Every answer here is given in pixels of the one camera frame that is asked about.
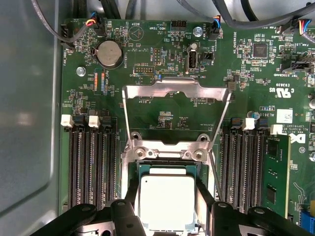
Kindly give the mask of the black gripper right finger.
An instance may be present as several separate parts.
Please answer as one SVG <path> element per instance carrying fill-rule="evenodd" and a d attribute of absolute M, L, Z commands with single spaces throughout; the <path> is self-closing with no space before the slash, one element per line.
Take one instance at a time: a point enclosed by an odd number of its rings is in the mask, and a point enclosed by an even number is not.
<path fill-rule="evenodd" d="M 310 236 L 311 233 L 265 207 L 246 214 L 215 201 L 207 187 L 196 183 L 196 213 L 207 236 Z"/>

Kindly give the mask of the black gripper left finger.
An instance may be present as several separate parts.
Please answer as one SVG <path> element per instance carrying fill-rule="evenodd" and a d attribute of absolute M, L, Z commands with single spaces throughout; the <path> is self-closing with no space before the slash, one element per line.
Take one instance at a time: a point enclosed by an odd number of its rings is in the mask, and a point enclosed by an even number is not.
<path fill-rule="evenodd" d="M 33 236 L 144 236 L 140 218 L 134 212 L 139 180 L 132 179 L 124 199 L 98 210 L 91 204 L 79 204 L 58 216 Z"/>

